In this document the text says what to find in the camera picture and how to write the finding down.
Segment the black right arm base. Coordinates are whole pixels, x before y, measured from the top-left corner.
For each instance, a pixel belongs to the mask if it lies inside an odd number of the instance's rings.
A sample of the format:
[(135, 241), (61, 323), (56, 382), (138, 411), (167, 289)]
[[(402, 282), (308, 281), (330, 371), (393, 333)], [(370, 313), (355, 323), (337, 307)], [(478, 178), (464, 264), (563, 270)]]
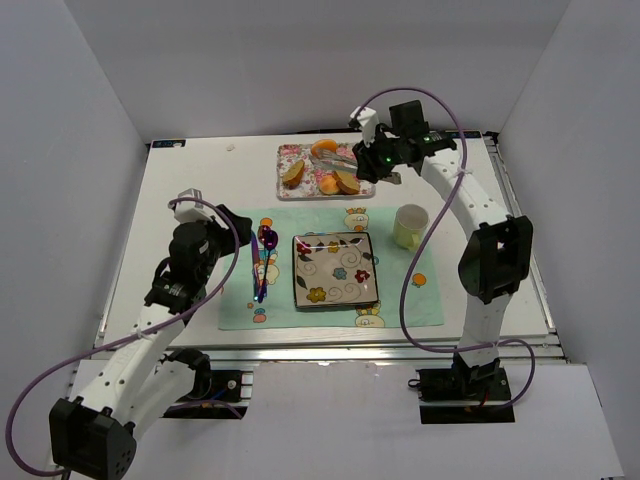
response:
[(511, 390), (506, 372), (499, 368), (492, 379), (466, 386), (452, 369), (422, 369), (407, 386), (418, 396), (423, 425), (514, 423)]

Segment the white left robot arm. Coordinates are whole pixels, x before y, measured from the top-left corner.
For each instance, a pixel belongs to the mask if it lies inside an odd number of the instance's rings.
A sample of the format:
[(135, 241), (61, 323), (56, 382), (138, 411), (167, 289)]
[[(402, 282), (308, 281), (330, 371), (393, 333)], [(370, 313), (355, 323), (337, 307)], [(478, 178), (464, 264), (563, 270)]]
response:
[(237, 258), (251, 241), (252, 221), (218, 205), (212, 215), (194, 198), (171, 206), (178, 223), (158, 264), (130, 341), (72, 400), (49, 413), (54, 462), (92, 479), (121, 479), (149, 427), (180, 398), (210, 386), (210, 360), (195, 349), (168, 346), (206, 299), (219, 259)]

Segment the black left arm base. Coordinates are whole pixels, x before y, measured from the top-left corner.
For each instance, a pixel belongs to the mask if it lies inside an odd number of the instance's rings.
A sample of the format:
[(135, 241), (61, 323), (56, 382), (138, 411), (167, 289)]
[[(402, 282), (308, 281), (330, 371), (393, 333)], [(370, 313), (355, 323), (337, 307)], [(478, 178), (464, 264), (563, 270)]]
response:
[(253, 373), (238, 369), (206, 366), (210, 357), (195, 349), (182, 349), (164, 355), (156, 368), (186, 365), (194, 372), (194, 386), (164, 413), (164, 418), (196, 420), (241, 420), (247, 410), (253, 386)]

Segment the orange round bun bottom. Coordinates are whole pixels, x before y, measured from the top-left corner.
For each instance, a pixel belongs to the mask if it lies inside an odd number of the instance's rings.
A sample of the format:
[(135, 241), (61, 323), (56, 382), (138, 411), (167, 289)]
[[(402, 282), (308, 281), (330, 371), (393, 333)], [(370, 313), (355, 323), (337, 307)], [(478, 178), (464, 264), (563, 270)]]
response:
[(321, 194), (327, 196), (338, 195), (341, 189), (337, 184), (337, 180), (332, 175), (325, 175), (317, 181), (317, 186)]

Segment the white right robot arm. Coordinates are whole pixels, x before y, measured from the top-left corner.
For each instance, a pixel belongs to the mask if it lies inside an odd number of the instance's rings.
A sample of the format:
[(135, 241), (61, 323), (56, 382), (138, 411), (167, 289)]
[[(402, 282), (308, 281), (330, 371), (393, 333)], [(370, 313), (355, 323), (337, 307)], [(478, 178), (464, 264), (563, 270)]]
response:
[(507, 306), (529, 274), (533, 225), (492, 199), (466, 165), (465, 140), (431, 130), (419, 101), (389, 112), (389, 125), (368, 107), (350, 115), (351, 127), (362, 134), (353, 149), (358, 178), (377, 183), (391, 178), (398, 165), (411, 167), (441, 196), (467, 239), (457, 267), (467, 293), (463, 333), (451, 367), (423, 375), (422, 395), (431, 401), (482, 401), (498, 381), (500, 332)]

